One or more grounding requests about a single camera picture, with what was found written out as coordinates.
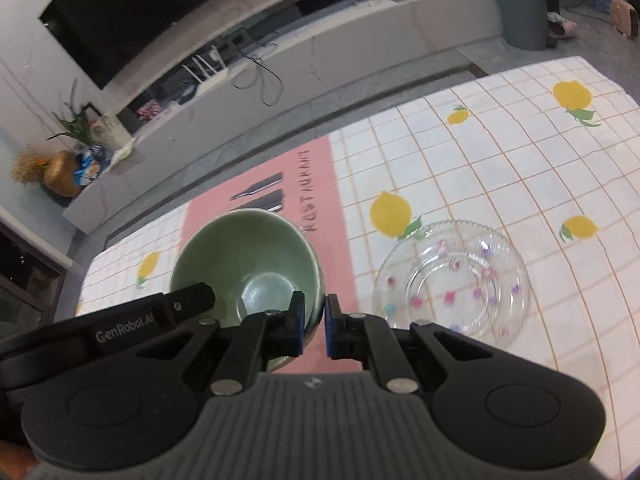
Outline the green ceramic bowl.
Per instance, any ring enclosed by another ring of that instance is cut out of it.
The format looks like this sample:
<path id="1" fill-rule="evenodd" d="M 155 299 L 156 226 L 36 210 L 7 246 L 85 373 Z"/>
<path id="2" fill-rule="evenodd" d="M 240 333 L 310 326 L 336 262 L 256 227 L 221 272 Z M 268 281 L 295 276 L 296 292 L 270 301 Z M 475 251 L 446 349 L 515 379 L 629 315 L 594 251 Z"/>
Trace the green ceramic bowl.
<path id="1" fill-rule="evenodd" d="M 227 212 L 186 243 L 171 274 L 170 289 L 205 283 L 216 296 L 204 313 L 223 328 L 243 318 L 288 308 L 294 292 L 305 296 L 304 344 L 317 330 L 326 294 L 319 259 L 291 221 L 261 209 Z"/>

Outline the clear glass plate with stickers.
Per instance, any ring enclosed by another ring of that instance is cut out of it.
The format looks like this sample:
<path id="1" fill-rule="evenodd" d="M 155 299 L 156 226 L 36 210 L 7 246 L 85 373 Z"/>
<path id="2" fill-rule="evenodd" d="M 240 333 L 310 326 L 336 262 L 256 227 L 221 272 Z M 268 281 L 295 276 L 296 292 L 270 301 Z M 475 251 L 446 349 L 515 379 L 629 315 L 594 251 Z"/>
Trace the clear glass plate with stickers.
<path id="1" fill-rule="evenodd" d="M 524 261 L 503 234 L 449 220 L 415 228 L 396 244 L 376 274 L 372 308 L 393 328 L 423 320 L 506 350 L 530 296 Z"/>

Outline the dark shelf unit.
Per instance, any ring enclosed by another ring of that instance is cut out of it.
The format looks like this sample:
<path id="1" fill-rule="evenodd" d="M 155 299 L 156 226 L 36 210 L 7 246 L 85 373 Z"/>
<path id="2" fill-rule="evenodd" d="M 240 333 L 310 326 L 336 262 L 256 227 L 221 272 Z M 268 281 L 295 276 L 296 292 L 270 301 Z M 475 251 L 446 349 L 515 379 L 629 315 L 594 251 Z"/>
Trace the dark shelf unit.
<path id="1" fill-rule="evenodd" d="M 53 321 L 68 258 L 1 208 L 1 338 Z"/>

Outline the pink restaurant placemat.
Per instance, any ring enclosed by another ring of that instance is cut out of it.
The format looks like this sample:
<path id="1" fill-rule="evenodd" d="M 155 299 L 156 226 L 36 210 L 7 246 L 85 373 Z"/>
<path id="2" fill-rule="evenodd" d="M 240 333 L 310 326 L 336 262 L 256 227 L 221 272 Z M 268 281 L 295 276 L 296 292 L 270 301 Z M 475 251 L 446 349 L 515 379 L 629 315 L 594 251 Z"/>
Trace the pink restaurant placemat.
<path id="1" fill-rule="evenodd" d="M 324 299 L 334 294 L 343 312 L 358 311 L 349 239 L 328 139 L 308 142 L 190 200 L 180 252 L 203 226 L 238 209 L 261 209 L 294 223 L 319 259 Z M 270 370 L 293 374 L 350 373 L 360 367 L 353 360 L 328 358 L 321 318 L 301 356 L 274 360 L 269 365 Z"/>

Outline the golden vase with dried flowers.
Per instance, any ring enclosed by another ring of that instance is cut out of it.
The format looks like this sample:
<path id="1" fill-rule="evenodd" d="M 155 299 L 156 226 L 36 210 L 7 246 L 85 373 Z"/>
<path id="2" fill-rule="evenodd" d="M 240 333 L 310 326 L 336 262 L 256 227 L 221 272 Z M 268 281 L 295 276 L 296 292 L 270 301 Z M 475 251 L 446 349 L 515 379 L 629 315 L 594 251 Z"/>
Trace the golden vase with dried flowers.
<path id="1" fill-rule="evenodd" d="M 14 158 L 11 177 L 22 185 L 38 183 L 56 195 L 75 198 L 81 192 L 80 185 L 74 181 L 78 168 L 77 158 L 72 152 L 45 155 L 25 148 Z"/>

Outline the green potted plant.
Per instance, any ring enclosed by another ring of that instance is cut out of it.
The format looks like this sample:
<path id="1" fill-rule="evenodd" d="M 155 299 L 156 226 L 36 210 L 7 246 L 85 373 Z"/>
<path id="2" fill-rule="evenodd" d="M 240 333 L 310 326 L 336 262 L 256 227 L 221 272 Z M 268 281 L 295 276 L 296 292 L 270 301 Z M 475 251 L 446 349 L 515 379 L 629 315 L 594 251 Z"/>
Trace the green potted plant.
<path id="1" fill-rule="evenodd" d="M 101 112 L 91 102 L 75 102 L 77 86 L 78 79 L 75 79 L 70 87 L 68 100 L 58 104 L 58 112 L 51 113 L 62 130 L 50 136 L 50 140 L 66 136 L 88 148 L 94 143 L 92 125 L 101 116 Z"/>

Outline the lemon checked tablecloth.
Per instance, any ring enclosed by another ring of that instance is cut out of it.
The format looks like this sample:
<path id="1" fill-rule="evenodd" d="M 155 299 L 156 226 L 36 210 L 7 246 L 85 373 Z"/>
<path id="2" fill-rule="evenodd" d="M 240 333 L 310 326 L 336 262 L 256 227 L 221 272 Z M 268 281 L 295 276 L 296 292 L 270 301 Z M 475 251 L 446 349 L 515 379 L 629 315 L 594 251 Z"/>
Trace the lemon checked tablecloth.
<path id="1" fill-rule="evenodd" d="M 509 349 L 600 396 L 594 462 L 639 463 L 639 107 L 579 56 L 458 84 L 341 126 L 330 142 L 358 311 L 401 235 L 468 220 L 502 233 L 530 278 Z M 192 190 L 93 259 L 76 310 L 164 292 Z"/>

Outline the white wifi router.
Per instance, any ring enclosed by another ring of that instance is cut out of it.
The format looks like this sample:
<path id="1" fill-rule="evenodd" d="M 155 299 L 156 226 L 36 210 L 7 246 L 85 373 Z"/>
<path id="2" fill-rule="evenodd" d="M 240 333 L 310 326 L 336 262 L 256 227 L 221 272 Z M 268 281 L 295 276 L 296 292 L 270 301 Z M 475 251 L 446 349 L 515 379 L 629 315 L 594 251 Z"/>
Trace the white wifi router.
<path id="1" fill-rule="evenodd" d="M 196 96 L 220 86 L 230 78 L 229 67 L 212 44 L 194 52 L 181 66 L 195 80 Z"/>

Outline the black television screen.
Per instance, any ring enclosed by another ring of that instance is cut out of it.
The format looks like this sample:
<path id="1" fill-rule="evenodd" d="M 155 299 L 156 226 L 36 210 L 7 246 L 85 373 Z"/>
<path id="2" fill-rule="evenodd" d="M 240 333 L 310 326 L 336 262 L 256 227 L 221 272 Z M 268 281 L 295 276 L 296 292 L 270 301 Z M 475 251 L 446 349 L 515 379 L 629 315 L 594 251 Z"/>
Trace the black television screen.
<path id="1" fill-rule="evenodd" d="M 41 23 L 100 89 L 207 0 L 51 0 Z"/>

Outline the grey cylindrical bin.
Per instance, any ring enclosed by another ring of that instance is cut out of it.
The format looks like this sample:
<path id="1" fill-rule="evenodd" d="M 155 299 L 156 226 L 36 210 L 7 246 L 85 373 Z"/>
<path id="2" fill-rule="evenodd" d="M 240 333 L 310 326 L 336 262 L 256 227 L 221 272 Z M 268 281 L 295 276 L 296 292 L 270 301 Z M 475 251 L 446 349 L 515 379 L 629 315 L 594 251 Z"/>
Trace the grey cylindrical bin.
<path id="1" fill-rule="evenodd" d="M 497 0 L 503 37 L 513 47 L 546 50 L 548 14 L 546 0 Z"/>

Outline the pink bag on floor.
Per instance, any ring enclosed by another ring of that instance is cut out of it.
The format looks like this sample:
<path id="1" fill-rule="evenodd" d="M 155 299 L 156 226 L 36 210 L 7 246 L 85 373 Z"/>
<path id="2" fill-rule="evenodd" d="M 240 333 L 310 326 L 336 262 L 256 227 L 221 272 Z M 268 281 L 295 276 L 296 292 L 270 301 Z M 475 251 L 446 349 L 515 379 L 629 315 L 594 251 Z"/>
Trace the pink bag on floor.
<path id="1" fill-rule="evenodd" d="M 627 1 L 612 0 L 610 18 L 616 32 L 629 39 L 636 39 L 639 36 L 638 13 Z"/>

